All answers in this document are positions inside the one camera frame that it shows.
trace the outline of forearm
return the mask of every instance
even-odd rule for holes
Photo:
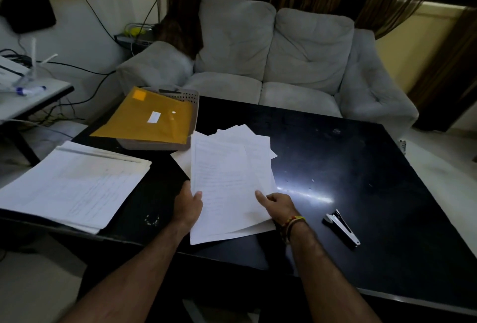
[[[315,322],[380,322],[333,264],[307,224],[293,226],[290,244]]]
[[[139,254],[106,277],[60,321],[144,322],[187,231],[170,223]]]

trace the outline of white label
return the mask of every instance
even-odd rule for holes
[[[160,116],[161,114],[159,112],[152,112],[147,123],[157,123]]]

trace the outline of gray sofa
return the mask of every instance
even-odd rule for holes
[[[133,86],[177,85],[200,95],[381,123],[394,140],[418,112],[394,84],[372,31],[344,16],[262,1],[202,0],[204,47],[195,62],[155,42],[117,67]]]

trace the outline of yellow envelope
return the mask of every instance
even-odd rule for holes
[[[151,140],[186,144],[192,103],[134,87],[93,137]]]

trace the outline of sofa armrest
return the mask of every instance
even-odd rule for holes
[[[194,61],[169,43],[157,41],[116,68],[124,94],[134,87],[183,86]]]
[[[380,123],[395,141],[419,115],[384,68],[370,30],[355,29],[348,65],[335,98],[344,118]]]

